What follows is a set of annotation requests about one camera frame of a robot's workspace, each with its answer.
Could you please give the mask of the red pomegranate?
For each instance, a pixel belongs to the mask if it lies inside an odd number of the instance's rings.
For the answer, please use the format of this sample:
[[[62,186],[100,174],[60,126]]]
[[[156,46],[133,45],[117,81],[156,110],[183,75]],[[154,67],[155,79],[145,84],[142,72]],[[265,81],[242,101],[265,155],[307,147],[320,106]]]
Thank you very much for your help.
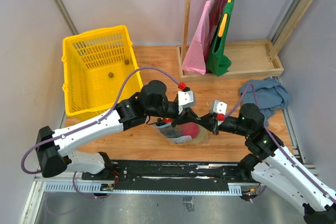
[[[198,137],[200,133],[199,125],[195,123],[182,124],[181,129],[182,129],[182,135],[190,136],[192,139]]]

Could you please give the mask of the clear zip top bag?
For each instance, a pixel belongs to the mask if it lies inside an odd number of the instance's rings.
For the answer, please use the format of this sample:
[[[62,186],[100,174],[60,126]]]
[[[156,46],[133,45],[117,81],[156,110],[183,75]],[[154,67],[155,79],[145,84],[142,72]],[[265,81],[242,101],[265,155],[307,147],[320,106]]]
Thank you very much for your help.
[[[196,123],[185,123],[173,126],[170,120],[161,120],[152,125],[161,135],[175,144],[195,145],[208,140],[208,132]]]

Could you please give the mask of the yellow plastic basket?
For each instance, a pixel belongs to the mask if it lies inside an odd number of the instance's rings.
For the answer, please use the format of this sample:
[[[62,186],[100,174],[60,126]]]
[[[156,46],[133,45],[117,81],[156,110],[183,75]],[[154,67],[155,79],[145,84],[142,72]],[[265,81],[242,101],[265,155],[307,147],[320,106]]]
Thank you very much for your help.
[[[65,110],[85,121],[129,98],[143,87],[128,29],[125,25],[99,28],[62,42]]]

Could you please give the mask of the black grape bunch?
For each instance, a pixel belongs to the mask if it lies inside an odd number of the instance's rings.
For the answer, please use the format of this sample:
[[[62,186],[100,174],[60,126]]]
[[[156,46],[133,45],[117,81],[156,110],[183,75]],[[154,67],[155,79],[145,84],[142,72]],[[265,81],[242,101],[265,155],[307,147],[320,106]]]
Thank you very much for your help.
[[[164,119],[155,124],[155,128],[167,138],[178,138],[182,136],[182,130],[179,126],[165,124]]]

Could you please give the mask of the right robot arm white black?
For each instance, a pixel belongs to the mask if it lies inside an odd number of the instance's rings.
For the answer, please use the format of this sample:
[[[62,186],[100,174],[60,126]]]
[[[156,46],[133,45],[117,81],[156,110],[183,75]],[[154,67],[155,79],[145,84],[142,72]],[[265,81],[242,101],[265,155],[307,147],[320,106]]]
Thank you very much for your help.
[[[238,117],[219,109],[198,122],[207,130],[245,137],[250,153],[238,163],[238,177],[254,180],[291,203],[305,223],[335,223],[335,190],[302,165],[283,142],[264,126],[264,115],[254,103],[244,104]]]

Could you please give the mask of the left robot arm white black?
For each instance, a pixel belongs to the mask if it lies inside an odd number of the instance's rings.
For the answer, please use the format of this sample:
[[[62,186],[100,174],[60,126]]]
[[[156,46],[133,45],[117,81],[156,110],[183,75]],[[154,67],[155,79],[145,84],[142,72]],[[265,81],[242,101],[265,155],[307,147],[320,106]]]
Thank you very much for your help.
[[[112,166],[106,153],[90,154],[77,149],[100,137],[142,125],[149,116],[171,119],[177,124],[189,122],[184,112],[196,103],[193,91],[180,87],[174,101],[168,101],[165,93],[166,85],[152,80],[130,98],[89,120],[54,131],[49,126],[42,127],[35,148],[42,176],[51,178],[73,170],[108,179]]]

